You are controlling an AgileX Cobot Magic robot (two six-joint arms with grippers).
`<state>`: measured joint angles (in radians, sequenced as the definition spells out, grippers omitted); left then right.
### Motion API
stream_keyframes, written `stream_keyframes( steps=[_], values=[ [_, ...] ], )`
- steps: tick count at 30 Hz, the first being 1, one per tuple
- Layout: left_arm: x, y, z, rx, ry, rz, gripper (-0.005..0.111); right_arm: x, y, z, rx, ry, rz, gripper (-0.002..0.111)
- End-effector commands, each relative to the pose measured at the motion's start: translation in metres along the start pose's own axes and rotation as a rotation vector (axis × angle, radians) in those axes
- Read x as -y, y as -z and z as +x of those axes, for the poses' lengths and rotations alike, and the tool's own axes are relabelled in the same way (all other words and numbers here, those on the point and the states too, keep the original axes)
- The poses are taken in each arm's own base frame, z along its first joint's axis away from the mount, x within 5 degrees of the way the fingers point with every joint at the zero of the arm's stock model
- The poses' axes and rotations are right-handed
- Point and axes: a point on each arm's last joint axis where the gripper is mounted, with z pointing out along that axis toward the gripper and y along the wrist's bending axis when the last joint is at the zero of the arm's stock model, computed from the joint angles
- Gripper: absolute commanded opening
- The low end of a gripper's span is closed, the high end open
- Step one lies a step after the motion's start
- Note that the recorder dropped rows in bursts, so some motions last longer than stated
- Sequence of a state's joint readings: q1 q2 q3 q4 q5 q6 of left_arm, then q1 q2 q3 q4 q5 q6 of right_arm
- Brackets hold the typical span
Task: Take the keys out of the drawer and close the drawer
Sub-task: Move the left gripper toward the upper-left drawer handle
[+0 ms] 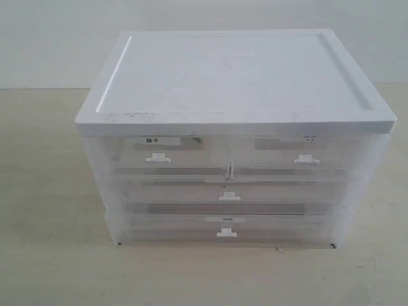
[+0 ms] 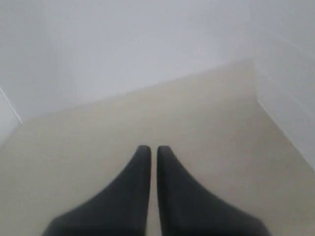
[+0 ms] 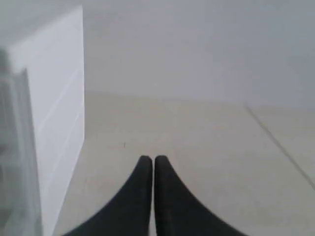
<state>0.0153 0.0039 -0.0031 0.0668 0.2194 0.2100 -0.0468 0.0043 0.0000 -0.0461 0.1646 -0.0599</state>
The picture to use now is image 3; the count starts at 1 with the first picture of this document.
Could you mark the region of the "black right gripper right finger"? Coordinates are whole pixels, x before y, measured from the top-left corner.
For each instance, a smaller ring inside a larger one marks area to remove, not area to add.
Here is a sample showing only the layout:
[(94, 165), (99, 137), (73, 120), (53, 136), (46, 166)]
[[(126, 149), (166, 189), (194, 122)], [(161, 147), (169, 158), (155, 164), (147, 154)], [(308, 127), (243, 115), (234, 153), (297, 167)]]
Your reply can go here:
[(154, 212), (158, 236), (241, 236), (185, 186), (167, 156), (155, 158)]

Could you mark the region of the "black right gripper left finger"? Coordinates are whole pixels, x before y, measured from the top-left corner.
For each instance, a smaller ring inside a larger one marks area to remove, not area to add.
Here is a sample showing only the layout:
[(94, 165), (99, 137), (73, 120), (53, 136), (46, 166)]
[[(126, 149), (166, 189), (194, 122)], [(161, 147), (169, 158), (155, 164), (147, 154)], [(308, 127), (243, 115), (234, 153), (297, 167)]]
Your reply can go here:
[(151, 216), (153, 162), (140, 156), (117, 194), (95, 215), (67, 236), (148, 236)]

